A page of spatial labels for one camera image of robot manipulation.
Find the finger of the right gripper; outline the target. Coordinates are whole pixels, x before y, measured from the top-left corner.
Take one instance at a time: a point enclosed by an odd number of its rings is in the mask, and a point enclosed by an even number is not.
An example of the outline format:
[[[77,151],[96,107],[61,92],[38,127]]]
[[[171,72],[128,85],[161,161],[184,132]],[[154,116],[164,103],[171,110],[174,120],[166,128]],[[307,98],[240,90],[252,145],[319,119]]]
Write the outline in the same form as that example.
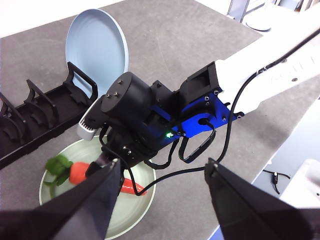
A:
[[[104,168],[106,168],[106,170],[104,170],[104,173],[109,173],[111,171],[111,164],[112,158],[108,155],[105,155],[104,153],[101,153],[95,161],[89,164],[89,167],[85,172],[85,176],[90,177]]]

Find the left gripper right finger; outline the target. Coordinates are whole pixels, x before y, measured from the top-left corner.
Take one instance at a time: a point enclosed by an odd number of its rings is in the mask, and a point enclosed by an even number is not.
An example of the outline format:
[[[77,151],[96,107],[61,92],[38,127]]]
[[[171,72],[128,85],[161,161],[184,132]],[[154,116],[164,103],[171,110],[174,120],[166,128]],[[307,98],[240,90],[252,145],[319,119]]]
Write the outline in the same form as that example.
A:
[[[209,158],[204,178],[226,240],[318,240],[320,210],[296,208]]]

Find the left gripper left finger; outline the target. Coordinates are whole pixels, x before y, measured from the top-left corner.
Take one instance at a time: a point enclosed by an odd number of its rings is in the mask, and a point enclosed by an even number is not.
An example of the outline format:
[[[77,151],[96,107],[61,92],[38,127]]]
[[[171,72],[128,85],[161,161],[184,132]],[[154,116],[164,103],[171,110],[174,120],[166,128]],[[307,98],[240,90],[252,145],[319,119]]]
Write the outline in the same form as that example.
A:
[[[34,208],[0,213],[2,240],[103,240],[120,193],[114,159],[79,185]]]

